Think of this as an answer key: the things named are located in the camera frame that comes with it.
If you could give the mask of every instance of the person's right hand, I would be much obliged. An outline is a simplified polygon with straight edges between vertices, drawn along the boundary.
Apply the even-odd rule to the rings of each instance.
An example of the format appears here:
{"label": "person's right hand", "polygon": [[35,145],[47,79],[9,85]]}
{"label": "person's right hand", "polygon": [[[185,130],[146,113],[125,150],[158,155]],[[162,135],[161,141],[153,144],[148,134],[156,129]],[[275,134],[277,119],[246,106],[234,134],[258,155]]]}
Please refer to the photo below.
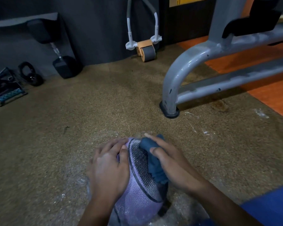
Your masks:
{"label": "person's right hand", "polygon": [[153,147],[150,152],[159,159],[162,169],[174,186],[191,195],[207,184],[207,180],[191,166],[181,150],[159,137],[147,133],[144,135],[161,147]]}

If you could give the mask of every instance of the orange floor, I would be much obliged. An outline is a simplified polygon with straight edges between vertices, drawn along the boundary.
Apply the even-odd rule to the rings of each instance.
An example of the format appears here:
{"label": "orange floor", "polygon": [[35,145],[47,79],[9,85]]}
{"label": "orange floor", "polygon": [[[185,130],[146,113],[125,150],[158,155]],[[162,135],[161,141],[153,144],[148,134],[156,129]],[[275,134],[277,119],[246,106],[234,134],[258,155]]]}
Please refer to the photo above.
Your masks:
{"label": "orange floor", "polygon": [[[204,42],[207,36],[178,43],[182,48]],[[261,46],[206,62],[219,73],[228,73],[241,68],[283,57],[283,43]],[[283,116],[283,73],[242,86],[252,96]]]}

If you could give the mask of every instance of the brown speckled floor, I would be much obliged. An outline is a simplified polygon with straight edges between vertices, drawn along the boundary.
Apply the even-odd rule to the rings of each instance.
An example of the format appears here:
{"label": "brown speckled floor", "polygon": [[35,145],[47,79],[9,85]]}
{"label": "brown speckled floor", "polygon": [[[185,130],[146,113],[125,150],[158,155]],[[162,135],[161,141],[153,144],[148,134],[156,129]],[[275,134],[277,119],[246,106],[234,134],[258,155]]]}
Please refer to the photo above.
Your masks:
{"label": "brown speckled floor", "polygon": [[[115,136],[162,133],[234,201],[283,185],[283,117],[239,89],[159,110],[162,81],[183,51],[149,63],[131,57],[54,77],[0,108],[0,225],[76,225],[87,204],[84,171],[94,147]],[[186,82],[216,74],[201,65]],[[153,226],[187,225],[204,211],[181,192]]]}

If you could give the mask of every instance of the dark teal cloth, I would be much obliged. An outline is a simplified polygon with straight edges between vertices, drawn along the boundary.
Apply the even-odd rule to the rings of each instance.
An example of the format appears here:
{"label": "dark teal cloth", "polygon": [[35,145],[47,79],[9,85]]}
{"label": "dark teal cloth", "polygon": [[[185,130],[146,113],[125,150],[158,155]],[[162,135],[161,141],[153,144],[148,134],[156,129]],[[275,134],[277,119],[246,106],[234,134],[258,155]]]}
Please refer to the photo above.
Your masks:
{"label": "dark teal cloth", "polygon": [[[158,134],[157,137],[164,140],[162,134]],[[160,147],[155,141],[150,138],[142,138],[139,147],[146,150],[148,153],[148,172],[151,174],[153,180],[156,183],[166,184],[169,180],[161,167],[161,163],[158,158],[151,154],[151,147]]]}

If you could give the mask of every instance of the person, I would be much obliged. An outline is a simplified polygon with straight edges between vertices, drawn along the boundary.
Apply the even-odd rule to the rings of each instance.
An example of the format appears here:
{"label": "person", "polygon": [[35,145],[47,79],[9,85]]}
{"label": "person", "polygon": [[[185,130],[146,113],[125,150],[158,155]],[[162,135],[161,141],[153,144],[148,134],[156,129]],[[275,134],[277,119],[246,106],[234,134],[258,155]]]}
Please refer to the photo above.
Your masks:
{"label": "person", "polygon": [[[183,152],[166,141],[145,134],[160,147],[151,148],[170,182],[206,210],[215,224],[220,226],[262,225],[239,205],[224,195],[201,176],[185,158]],[[78,226],[107,226],[116,201],[124,193],[129,181],[127,138],[113,139],[94,151],[87,166],[92,198]]]}

